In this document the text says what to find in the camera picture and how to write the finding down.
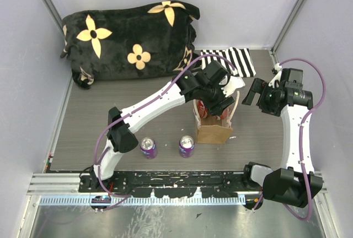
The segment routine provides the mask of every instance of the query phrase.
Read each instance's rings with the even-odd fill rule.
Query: paper bag
[[[225,144],[232,134],[231,112],[224,120],[217,120],[213,116],[201,118],[197,110],[197,100],[194,100],[193,112],[196,121],[196,142],[208,144]]]

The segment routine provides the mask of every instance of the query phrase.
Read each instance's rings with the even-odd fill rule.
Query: cable
[[[223,59],[225,62],[227,62],[227,63],[232,67],[233,70],[235,70],[234,65],[233,65],[229,60],[227,60],[226,58],[224,58],[223,56],[214,55],[214,54],[212,54],[212,53],[207,53],[207,54],[205,54],[205,55],[201,55],[201,56],[197,57],[196,59],[194,59],[192,62],[190,62],[190,63],[173,79],[173,81],[172,81],[172,82],[170,83],[170,85],[166,88],[166,90],[162,92],[161,95],[163,96],[164,94],[166,94],[166,93],[169,91],[169,89],[172,88],[172,86],[179,80],[179,78],[180,78],[194,63],[196,63],[198,60],[200,60],[200,59],[202,59],[202,58],[205,58],[205,57],[208,57],[208,56],[214,56],[214,57],[218,57],[218,58],[220,58],[220,59]],[[152,104],[153,102],[155,102],[156,100],[158,100],[158,99],[160,99],[160,98],[161,98],[160,95],[156,96],[154,99],[152,99],[151,101],[145,103],[144,105],[140,106],[139,108],[133,110],[131,113],[132,113],[132,114],[135,114],[137,111],[139,111],[139,110],[141,110],[141,109],[147,107],[148,105]],[[98,153],[99,143],[100,143],[100,141],[102,140],[103,136],[106,134],[106,132],[107,132],[111,127],[115,126],[117,123],[119,123],[120,121],[122,121],[122,120],[124,120],[124,119],[126,119],[126,118],[128,118],[128,117],[130,117],[130,116],[131,116],[131,114],[128,113],[128,114],[126,114],[125,116],[122,116],[121,118],[119,118],[118,120],[112,122],[112,123],[109,124],[109,125],[102,131],[102,133],[99,135],[98,140],[97,140],[97,142],[96,142],[96,144],[95,144],[95,148],[94,148],[94,159],[93,159],[93,163],[94,163],[95,165],[98,165],[98,162],[97,162],[97,153]]]
[[[303,124],[305,123],[305,121],[309,117],[309,115],[312,114],[319,106],[321,106],[322,102],[324,101],[325,96],[326,96],[326,83],[325,83],[324,76],[322,75],[319,68],[317,68],[317,66],[315,64],[313,64],[312,62],[310,62],[306,59],[302,59],[302,58],[287,59],[287,60],[281,62],[280,66],[282,66],[283,64],[285,64],[287,62],[291,62],[291,61],[301,61],[301,62],[307,63],[308,65],[313,67],[315,69],[315,71],[318,73],[318,75],[320,76],[321,83],[322,83],[322,95],[321,95],[319,102],[304,115],[304,117],[300,123],[300,127],[299,127],[299,158],[300,158],[300,162],[301,162],[301,168],[302,168],[302,172],[303,172],[305,188],[307,191],[308,214],[305,218],[302,218],[299,215],[297,215],[287,204],[284,204],[284,206],[289,210],[289,212],[292,213],[297,219],[302,220],[302,221],[308,221],[313,214],[313,201],[312,201],[312,197],[311,197],[309,178],[307,175],[307,171],[305,169],[305,164],[303,163],[303,161],[304,161],[304,153],[303,153],[303,129],[304,129],[304,126],[303,126]],[[258,204],[261,202],[262,199],[263,199],[263,194],[261,193],[261,196],[260,196],[259,200],[257,201],[257,203],[255,204],[255,207],[253,208],[253,210],[255,210],[255,208],[258,206]]]
[[[121,201],[115,203],[114,205],[109,206],[109,207],[103,209],[103,211],[106,212],[107,210],[111,210],[111,209],[116,208],[116,207],[119,206],[121,203],[123,203],[124,201],[126,201],[128,198],[129,198],[129,197],[123,198]]]
[[[256,202],[254,208],[253,208],[253,212],[256,210],[256,208],[258,207],[258,205],[260,204],[260,202],[263,200],[263,198],[264,198],[264,194],[261,192],[261,195],[260,195],[258,201]]]
[[[79,179],[81,179],[82,174],[83,174],[85,171],[87,171],[88,169],[90,169],[91,167],[92,167],[92,166],[90,165],[89,167],[83,169],[83,170],[81,171],[81,173],[79,173],[79,175],[78,175]]]
[[[233,70],[235,70],[234,65],[233,65],[229,60],[227,60],[226,58],[224,58],[224,57],[222,57],[222,56],[220,56],[220,55],[214,55],[214,54],[212,54],[212,53],[207,53],[207,54],[205,54],[205,55],[201,55],[201,56],[197,57],[196,59],[194,59],[192,62],[190,62],[190,63],[172,80],[172,82],[170,83],[170,85],[165,89],[165,91],[163,91],[163,92],[161,93],[161,95],[157,95],[157,96],[156,96],[154,99],[152,99],[151,101],[149,101],[149,102],[145,103],[144,105],[138,107],[137,109],[133,110],[133,111],[131,112],[131,114],[135,114],[135,113],[138,112],[139,110],[144,109],[144,108],[147,107],[148,105],[150,105],[150,104],[152,104],[153,102],[155,102],[155,101],[157,101],[158,99],[160,99],[164,94],[166,94],[166,93],[169,91],[169,89],[172,88],[172,86],[179,80],[179,78],[180,78],[194,63],[196,63],[198,60],[200,60],[200,59],[202,59],[202,58],[204,58],[204,57],[208,57],[208,56],[213,56],[213,57],[218,57],[218,58],[220,58],[220,59],[223,59],[225,62],[227,62],[227,63],[232,67]],[[109,124],[109,125],[102,131],[102,133],[99,135],[98,140],[97,140],[97,142],[96,142],[96,144],[95,144],[95,148],[94,148],[93,164],[94,164],[94,165],[98,165],[98,174],[97,174],[97,178],[98,178],[98,181],[99,181],[99,183],[100,183],[100,186],[102,187],[102,189],[103,189],[106,193],[110,194],[111,196],[118,197],[118,198],[120,198],[120,197],[127,198],[127,197],[130,197],[130,195],[128,195],[128,196],[121,196],[121,195],[113,194],[112,192],[110,192],[110,191],[104,186],[104,184],[103,184],[103,182],[102,182],[102,180],[101,180],[101,177],[100,177],[100,163],[101,163],[101,161],[102,161],[104,155],[106,154],[106,152],[107,152],[108,150],[106,149],[106,150],[102,153],[102,155],[101,155],[101,157],[99,158],[99,160],[97,161],[98,147],[99,147],[99,144],[100,144],[100,142],[101,142],[103,136],[106,134],[106,132],[107,132],[111,127],[114,127],[114,126],[115,126],[117,123],[119,123],[120,121],[123,121],[124,119],[130,117],[131,114],[128,113],[128,114],[126,114],[125,116],[122,116],[122,117],[120,117],[119,119],[117,119],[116,121],[114,121],[114,122],[112,122],[111,124]],[[107,208],[104,209],[104,210],[109,210],[109,209],[112,209],[112,208],[115,208],[115,207],[116,207],[115,205],[114,205],[114,206],[110,206],[110,207],[107,207]]]

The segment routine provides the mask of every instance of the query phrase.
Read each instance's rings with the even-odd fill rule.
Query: black and white striped cloth
[[[232,67],[225,62],[223,59],[218,57],[206,57],[201,59],[201,68],[204,69],[207,64],[211,63],[212,60],[217,60],[228,70],[232,75],[239,77],[253,77],[256,75],[252,58],[250,56],[249,49],[238,49],[231,47],[226,50],[202,50],[201,55],[207,53],[213,53],[215,55],[220,55],[227,60],[229,60],[236,70],[234,71]]]

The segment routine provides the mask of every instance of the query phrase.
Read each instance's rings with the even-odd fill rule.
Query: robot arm
[[[266,82],[256,78],[242,104],[251,105],[254,95],[260,94],[257,106],[264,113],[280,116],[284,126],[284,146],[281,168],[273,171],[270,167],[249,163],[244,168],[244,180],[248,186],[259,184],[263,188],[265,199],[277,201],[297,207],[305,207],[308,203],[306,188],[301,169],[304,160],[312,198],[322,188],[322,178],[314,176],[309,147],[310,116],[303,129],[303,158],[299,155],[299,128],[302,117],[313,107],[310,91],[302,90],[303,71],[282,69],[277,65],[276,75]]]
[[[221,85],[225,77],[229,79],[228,83]],[[111,178],[114,168],[123,154],[138,146],[135,133],[160,114],[190,100],[200,99],[209,109],[211,115],[220,115],[226,107],[234,103],[231,95],[235,90],[245,86],[242,78],[230,76],[217,61],[211,62],[196,75],[186,71],[165,92],[170,85],[171,82],[167,83],[161,90],[136,105],[121,111],[113,107],[109,111],[108,124],[122,116],[128,115],[128,117],[109,130],[106,143],[107,152],[101,163],[93,166],[93,177],[98,176],[98,167],[100,166],[101,179]]]

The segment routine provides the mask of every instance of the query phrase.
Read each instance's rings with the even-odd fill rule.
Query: gray table surface
[[[251,50],[256,77],[270,80],[272,60],[266,50]],[[107,125],[108,111],[131,106],[164,86],[170,77],[145,80],[120,80],[93,84],[91,90],[73,86],[58,138],[51,170],[81,170],[93,163],[97,137]],[[253,78],[244,78],[239,106],[233,117],[233,134],[224,145],[197,144],[194,155],[179,155],[178,141],[184,135],[195,138],[192,103],[171,109],[146,124],[136,133],[141,140],[152,137],[158,156],[148,160],[139,148],[125,154],[119,170],[243,170],[250,161],[279,167],[282,158],[283,127],[279,117],[270,116],[255,106],[245,106]]]

